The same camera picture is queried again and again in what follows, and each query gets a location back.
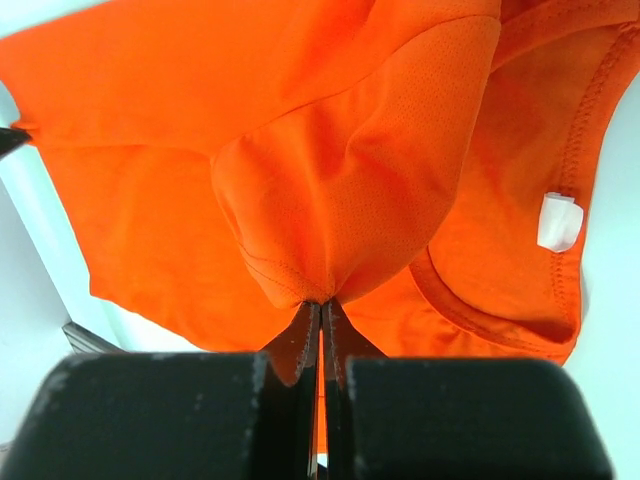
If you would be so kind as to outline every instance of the white wall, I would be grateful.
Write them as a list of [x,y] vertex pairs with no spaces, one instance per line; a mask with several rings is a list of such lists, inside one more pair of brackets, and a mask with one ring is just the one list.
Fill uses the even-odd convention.
[[107,0],[3,1],[0,38]]
[[[0,126],[18,118],[18,108],[0,79]],[[5,157],[0,178],[71,319],[119,346],[101,302],[89,295],[89,270],[36,148],[23,146]]]
[[201,352],[184,337],[129,312],[111,302],[103,301],[111,327],[121,348],[130,352]]
[[640,75],[602,145],[582,272],[583,328],[566,368],[617,478],[640,479]]
[[0,444],[13,439],[40,382],[72,353],[67,311],[0,181]]

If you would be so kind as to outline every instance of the black metal tip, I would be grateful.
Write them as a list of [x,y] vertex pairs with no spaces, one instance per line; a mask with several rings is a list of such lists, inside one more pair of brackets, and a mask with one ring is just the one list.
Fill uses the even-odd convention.
[[29,140],[31,140],[31,136],[24,130],[0,128],[0,159]]

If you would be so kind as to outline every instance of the orange shirt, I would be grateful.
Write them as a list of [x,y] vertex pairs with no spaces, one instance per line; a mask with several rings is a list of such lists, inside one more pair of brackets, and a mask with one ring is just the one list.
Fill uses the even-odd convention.
[[211,350],[337,296],[389,355],[563,362],[638,0],[115,0],[0,41],[95,295]]

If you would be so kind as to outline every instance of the white tag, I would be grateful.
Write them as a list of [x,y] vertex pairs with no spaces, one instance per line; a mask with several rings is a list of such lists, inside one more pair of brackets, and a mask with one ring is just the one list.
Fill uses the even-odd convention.
[[538,223],[538,245],[552,252],[569,250],[582,229],[584,210],[575,199],[559,193],[547,193],[542,201]]

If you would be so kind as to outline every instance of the perforated fabric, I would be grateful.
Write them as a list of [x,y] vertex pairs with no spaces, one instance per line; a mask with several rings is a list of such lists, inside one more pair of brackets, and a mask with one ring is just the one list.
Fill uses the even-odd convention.
[[638,11],[115,0],[0,41],[0,80],[95,295],[211,350],[337,296],[389,355],[563,362],[585,229],[554,254],[538,215],[588,215]]

